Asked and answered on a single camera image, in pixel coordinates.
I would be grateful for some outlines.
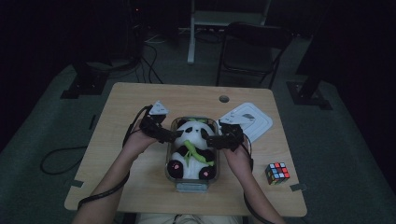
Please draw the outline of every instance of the dark background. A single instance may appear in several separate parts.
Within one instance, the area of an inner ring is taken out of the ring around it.
[[[223,0],[214,6],[203,0],[197,1],[197,8],[257,11],[262,5],[237,2]],[[190,7],[185,0],[2,0],[0,149],[76,51],[84,60],[103,63],[128,57],[134,53],[134,41],[125,34],[139,22],[177,41],[177,28],[189,26]],[[393,189],[395,8],[388,0],[275,0],[267,19],[269,25],[313,36],[297,73],[337,88]]]

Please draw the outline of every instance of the human arm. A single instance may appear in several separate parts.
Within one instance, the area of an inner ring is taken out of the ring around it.
[[[238,179],[245,192],[246,199],[253,210],[265,220],[272,223],[286,223],[280,214],[268,201],[264,192],[260,188],[257,180],[251,173],[250,160],[248,153],[239,146],[234,152],[230,149],[223,149],[227,162],[233,171],[233,174]],[[257,218],[254,218],[255,223],[260,223]]]
[[[154,138],[147,137],[141,131],[138,131],[136,127],[139,126],[139,123],[140,120],[134,126],[133,132],[136,132],[129,136],[119,156],[114,160],[91,195],[103,193],[118,185],[124,177],[128,175],[132,164],[139,154],[144,152],[150,144],[157,141]],[[120,188],[113,194],[99,200],[84,203],[78,209],[73,223],[112,223],[120,202],[122,189],[123,188]]]

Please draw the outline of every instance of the panda face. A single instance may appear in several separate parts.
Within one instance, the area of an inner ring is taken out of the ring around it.
[[[200,121],[187,121],[181,125],[178,131],[183,131],[183,134],[176,139],[175,147],[179,148],[184,145],[186,140],[189,140],[195,147],[200,149],[207,149],[205,137],[215,135],[210,127]]]

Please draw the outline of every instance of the stuffed panda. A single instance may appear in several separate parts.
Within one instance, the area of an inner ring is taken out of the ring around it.
[[[215,153],[205,138],[215,135],[214,127],[204,121],[182,119],[177,130],[183,134],[176,139],[177,149],[167,164],[167,171],[173,178],[213,179],[216,176]]]

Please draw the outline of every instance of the forearm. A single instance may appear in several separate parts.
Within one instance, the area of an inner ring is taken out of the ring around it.
[[[248,203],[260,217],[275,224],[286,223],[268,201],[252,174],[238,177],[238,180],[245,192]]]
[[[136,158],[137,155],[125,155],[125,152],[122,151],[91,195],[100,194],[116,187],[128,175]],[[123,188],[104,198],[83,204],[73,223],[112,223],[122,190]]]

